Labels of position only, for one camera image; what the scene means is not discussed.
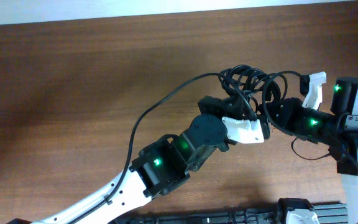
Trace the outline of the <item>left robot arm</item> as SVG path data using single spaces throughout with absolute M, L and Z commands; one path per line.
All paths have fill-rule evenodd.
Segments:
M 200 115 L 180 135 L 163 135 L 140 150 L 127 172 L 42 223 L 109 223 L 183 185 L 215 150 L 229 150 L 232 140 L 222 118 L 241 118 L 244 102 L 238 96 L 206 96 L 198 107 Z

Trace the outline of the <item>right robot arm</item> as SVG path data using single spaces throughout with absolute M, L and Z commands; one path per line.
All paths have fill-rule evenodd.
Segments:
M 300 77 L 304 100 L 263 101 L 259 111 L 281 132 L 323 143 L 337 164 L 347 199 L 349 223 L 358 223 L 358 78 L 338 78 L 330 113 L 319 110 L 326 79 L 316 73 Z

